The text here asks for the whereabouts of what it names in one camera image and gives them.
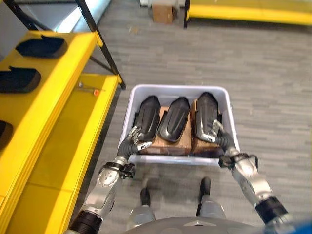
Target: black shoe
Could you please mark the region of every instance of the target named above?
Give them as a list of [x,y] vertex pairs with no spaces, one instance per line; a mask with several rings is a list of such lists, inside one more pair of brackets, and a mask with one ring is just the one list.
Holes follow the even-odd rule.
[[141,204],[151,206],[151,197],[148,188],[143,188],[140,194]]
[[199,202],[204,195],[210,195],[211,180],[208,176],[204,177],[200,183]]

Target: black cable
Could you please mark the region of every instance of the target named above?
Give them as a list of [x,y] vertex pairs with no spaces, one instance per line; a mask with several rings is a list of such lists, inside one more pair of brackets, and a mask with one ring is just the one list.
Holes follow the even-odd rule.
[[259,159],[256,155],[249,155],[249,158],[254,157],[254,163],[255,163],[255,167],[258,170],[258,166],[259,166]]

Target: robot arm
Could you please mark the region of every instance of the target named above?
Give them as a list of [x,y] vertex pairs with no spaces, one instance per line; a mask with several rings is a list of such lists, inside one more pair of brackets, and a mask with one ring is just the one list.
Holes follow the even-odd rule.
[[218,143],[225,154],[220,157],[220,167],[231,170],[233,178],[238,182],[244,196],[253,205],[266,225],[286,223],[290,215],[274,196],[266,179],[258,173],[258,159],[240,153],[229,133],[217,120],[213,124],[213,133],[217,133],[214,142]]
[[152,145],[144,142],[137,145],[139,128],[133,127],[119,146],[117,157],[100,170],[97,183],[86,198],[78,216],[64,234],[97,234],[99,228],[113,207],[116,188],[121,180],[133,177],[134,164],[127,164],[131,154]]

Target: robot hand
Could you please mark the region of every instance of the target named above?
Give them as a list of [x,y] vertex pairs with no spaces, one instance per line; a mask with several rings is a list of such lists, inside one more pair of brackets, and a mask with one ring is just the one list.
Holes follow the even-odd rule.
[[152,142],[144,142],[141,144],[138,143],[138,139],[140,137],[139,133],[140,128],[134,126],[130,132],[128,133],[127,137],[121,142],[118,148],[118,156],[123,157],[125,159],[129,159],[131,154],[135,154],[140,150],[146,149],[152,145]]
[[117,157],[101,167],[95,187],[64,234],[98,233],[104,218],[113,207],[116,188],[122,179],[133,177],[135,173],[134,164],[127,164],[130,155],[152,145],[151,142],[138,144],[139,131],[138,127],[133,127],[120,144]]

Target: black part on shelf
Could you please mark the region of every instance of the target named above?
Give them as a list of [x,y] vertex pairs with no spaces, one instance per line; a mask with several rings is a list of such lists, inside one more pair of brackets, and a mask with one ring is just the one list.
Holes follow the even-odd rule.
[[10,71],[0,71],[0,93],[28,93],[41,80],[41,74],[34,68],[10,67]]

